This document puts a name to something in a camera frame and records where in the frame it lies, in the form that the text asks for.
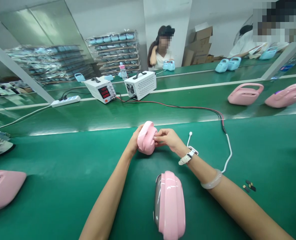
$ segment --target white power supply unit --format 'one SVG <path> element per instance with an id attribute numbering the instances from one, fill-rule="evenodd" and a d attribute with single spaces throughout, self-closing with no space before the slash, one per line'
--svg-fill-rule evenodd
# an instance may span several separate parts
<path id="1" fill-rule="evenodd" d="M 92 96 L 103 103 L 108 103 L 115 99 L 116 94 L 113 85 L 110 81 L 104 79 L 104 76 L 94 77 L 83 81 L 83 83 L 87 86 Z"/>
<path id="2" fill-rule="evenodd" d="M 136 76 L 124 80 L 130 98 L 140 100 L 157 88 L 156 73 L 138 72 Z"/>

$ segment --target digital display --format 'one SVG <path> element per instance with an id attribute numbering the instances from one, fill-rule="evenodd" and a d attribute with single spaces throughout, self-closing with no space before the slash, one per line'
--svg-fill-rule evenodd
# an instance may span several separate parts
<path id="1" fill-rule="evenodd" d="M 110 93 L 109 93 L 109 90 L 108 90 L 107 86 L 99 88 L 98 90 L 99 90 L 99 93 L 101 94 L 103 99 L 110 96 Z"/>

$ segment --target green workbench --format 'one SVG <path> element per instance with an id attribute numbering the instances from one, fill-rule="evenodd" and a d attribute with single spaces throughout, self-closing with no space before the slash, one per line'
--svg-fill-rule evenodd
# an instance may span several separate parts
<path id="1" fill-rule="evenodd" d="M 296 83 L 296 78 L 258 83 L 262 83 L 265 89 L 255 103 L 248 107 L 231 105 L 227 101 L 229 94 L 239 85 L 238 82 L 231 85 L 153 93 L 147 95 L 143 100 L 169 103 L 177 106 L 202 106 L 213 108 L 222 112 L 225 119 L 296 114 L 296 104 L 281 109 L 271 108 L 264 104 L 265 100 L 273 93 Z M 1 110 L 0 126 L 10 123 L 41 107 L 44 106 L 16 110 Z M 213 121 L 216 119 L 217 116 L 208 111 L 187 111 L 178 108 L 164 107 L 153 103 L 122 104 L 117 99 L 108 104 L 103 104 L 98 100 L 90 100 L 59 108 L 50 107 L 27 119 L 21 120 L 13 126 L 5 127 L 2 131 L 9 132 L 12 136 L 33 136 L 135 127 L 147 120 L 151 120 L 157 125 L 163 125 Z"/>
<path id="2" fill-rule="evenodd" d="M 226 120 L 233 156 L 225 175 L 296 239 L 296 114 Z M 215 168 L 229 155 L 219 121 L 158 126 L 173 128 Z M 135 128 L 18 137 L 0 157 L 0 169 L 24 171 L 13 202 L 0 210 L 0 240 L 78 239 L 102 188 Z M 162 239 L 153 222 L 155 180 L 173 171 L 182 182 L 186 232 L 182 239 L 248 239 L 168 147 L 131 162 L 110 239 Z"/>
<path id="3" fill-rule="evenodd" d="M 276 58 L 277 57 L 274 57 L 273 59 L 266 61 L 261 61 L 258 59 L 243 59 L 241 61 L 241 66 L 236 71 L 227 71 L 221 74 L 214 71 L 215 67 L 218 64 L 217 62 L 198 64 L 187 67 L 177 67 L 173 72 L 161 72 L 161 70 L 158 70 L 157 90 L 216 83 L 218 84 L 260 78 L 271 66 Z M 287 76 L 293 74 L 296 74 L 296 65 L 285 75 Z M 116 92 L 126 93 L 126 88 L 121 78 L 116 76 L 113 84 Z M 54 99 L 59 99 L 65 91 L 73 88 L 75 88 L 74 92 L 89 93 L 83 83 L 79 83 L 76 81 L 51 84 L 44 87 L 44 89 L 48 91 L 48 93 Z M 79 95 L 81 98 L 88 98 L 90 96 L 84 94 Z M 0 108 L 25 106 L 40 103 L 46 103 L 46 101 L 36 93 L 0 97 Z"/>

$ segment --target person's left hand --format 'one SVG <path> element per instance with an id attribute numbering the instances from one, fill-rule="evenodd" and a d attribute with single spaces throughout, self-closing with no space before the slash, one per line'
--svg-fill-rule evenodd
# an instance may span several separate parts
<path id="1" fill-rule="evenodd" d="M 126 149 L 128 149 L 132 153 L 135 153 L 137 151 L 137 148 L 138 148 L 137 138 L 138 138 L 139 132 L 141 131 L 142 127 L 143 127 L 143 124 L 141 124 L 137 128 L 137 130 L 132 134 L 132 137 L 130 138 L 130 141 L 126 147 Z"/>

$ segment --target pink plastic case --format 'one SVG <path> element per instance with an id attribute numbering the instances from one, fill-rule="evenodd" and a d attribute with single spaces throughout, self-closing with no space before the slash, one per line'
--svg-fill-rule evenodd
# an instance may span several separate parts
<path id="1" fill-rule="evenodd" d="M 165 171 L 157 177 L 154 220 L 165 240 L 177 240 L 185 233 L 184 192 L 173 172 Z"/>
<path id="2" fill-rule="evenodd" d="M 146 121 L 137 138 L 138 150 L 146 155 L 151 155 L 155 150 L 154 135 L 157 129 L 152 121 Z"/>
<path id="3" fill-rule="evenodd" d="M 296 103 L 296 84 L 276 92 L 265 101 L 265 104 L 274 108 L 287 107 L 294 103 Z"/>
<path id="4" fill-rule="evenodd" d="M 253 88 L 244 88 L 245 86 L 258 86 L 259 89 L 255 90 Z M 264 86 L 262 84 L 244 83 L 233 90 L 233 92 L 228 97 L 228 101 L 231 104 L 247 106 L 253 104 L 256 101 L 262 90 L 264 90 Z"/>
<path id="5" fill-rule="evenodd" d="M 26 176 L 24 172 L 0 170 L 0 209 L 14 199 Z"/>

